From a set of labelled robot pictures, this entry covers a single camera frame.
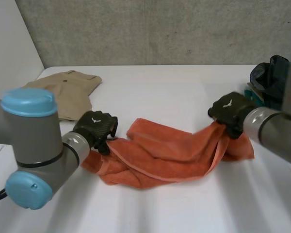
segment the black bag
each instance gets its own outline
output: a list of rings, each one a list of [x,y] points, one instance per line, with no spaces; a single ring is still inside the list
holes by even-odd
[[[288,59],[275,55],[251,72],[250,83],[262,93],[266,107],[281,110],[288,71]]]

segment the table surface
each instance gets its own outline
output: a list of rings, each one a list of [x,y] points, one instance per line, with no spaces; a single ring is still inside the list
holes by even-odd
[[[146,118],[188,132],[211,123],[207,110],[241,91],[254,66],[51,67],[40,77],[71,69],[99,75],[93,110],[119,118],[117,135]],[[73,123],[61,122],[66,133]],[[221,162],[201,180],[149,190],[108,186],[78,168],[40,210],[0,201],[0,233],[291,233],[291,165],[253,143],[256,158]],[[0,189],[16,163],[0,152]]]

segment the robotic arm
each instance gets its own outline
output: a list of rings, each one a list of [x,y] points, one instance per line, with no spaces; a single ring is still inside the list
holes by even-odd
[[[208,115],[226,125],[231,138],[245,132],[251,139],[291,163],[291,65],[286,81],[282,112],[256,108],[241,94],[232,92],[220,98]]]
[[[89,111],[61,137],[51,92],[26,88],[7,93],[0,101],[0,144],[13,146],[18,169],[6,181],[0,199],[8,195],[21,207],[42,208],[91,148],[110,153],[106,140],[116,129],[116,117]]]

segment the khaki pants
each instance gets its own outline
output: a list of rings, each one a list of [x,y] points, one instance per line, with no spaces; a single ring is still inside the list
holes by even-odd
[[[70,70],[29,82],[24,87],[53,92],[58,105],[59,118],[79,120],[85,112],[92,109],[88,96],[100,83],[99,76]]]

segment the concrete wall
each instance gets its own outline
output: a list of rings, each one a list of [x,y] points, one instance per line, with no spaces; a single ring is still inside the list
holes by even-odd
[[[45,67],[291,59],[291,0],[16,0]]]

